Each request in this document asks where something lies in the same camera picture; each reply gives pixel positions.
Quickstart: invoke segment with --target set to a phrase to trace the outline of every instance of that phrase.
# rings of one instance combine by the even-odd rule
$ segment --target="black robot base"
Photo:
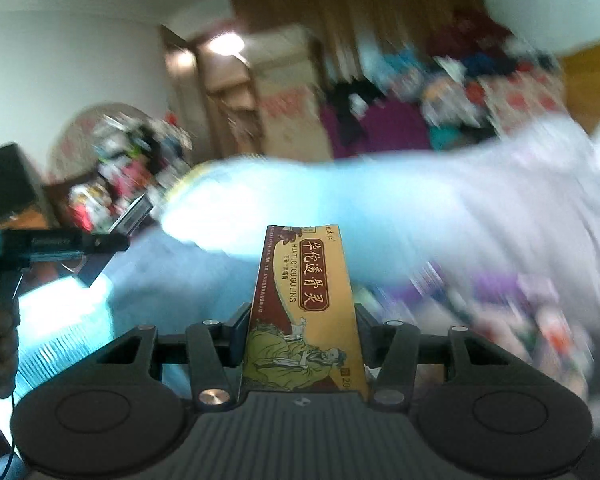
[[[365,363],[355,392],[250,392],[225,368],[242,360],[249,318],[205,321],[184,335],[139,326],[37,387],[11,429],[33,478],[137,480],[544,479],[564,475],[589,443],[586,405],[465,327],[447,336],[378,325],[357,305]],[[160,380],[188,364],[192,400]],[[414,405],[418,364],[446,381]]]

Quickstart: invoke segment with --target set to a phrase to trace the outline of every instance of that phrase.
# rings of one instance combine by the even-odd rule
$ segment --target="hand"
[[[0,310],[0,398],[6,399],[15,389],[18,371],[18,332],[14,318]]]
[[[309,357],[309,352],[305,350],[302,352],[302,357],[300,358],[300,366],[302,368],[306,368],[306,359]]]

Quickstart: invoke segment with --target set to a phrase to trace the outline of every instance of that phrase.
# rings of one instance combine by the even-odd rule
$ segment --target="ceiling light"
[[[237,56],[244,49],[244,41],[234,32],[228,32],[209,41],[208,49],[220,56]]]

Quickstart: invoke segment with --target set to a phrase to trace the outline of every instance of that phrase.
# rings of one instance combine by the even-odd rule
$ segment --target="circular pad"
[[[525,434],[540,428],[548,414],[544,404],[535,397],[517,392],[495,392],[475,401],[474,416],[488,430]]]
[[[131,405],[126,397],[105,390],[80,392],[58,405],[58,422],[74,433],[104,433],[122,424]]]
[[[58,478],[123,476],[160,460],[184,428],[180,399],[157,381],[43,385],[26,395],[11,431],[26,462]]]
[[[584,452],[586,405],[558,384],[447,383],[423,400],[418,429],[438,454],[488,477],[557,476]]]

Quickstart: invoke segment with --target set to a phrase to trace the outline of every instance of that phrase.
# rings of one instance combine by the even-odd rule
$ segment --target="cardboard box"
[[[322,53],[301,25],[251,34],[242,55],[258,94],[262,152],[302,162],[333,159],[320,122],[316,89],[324,86]]]
[[[337,226],[269,226],[251,307],[241,392],[367,385]]]

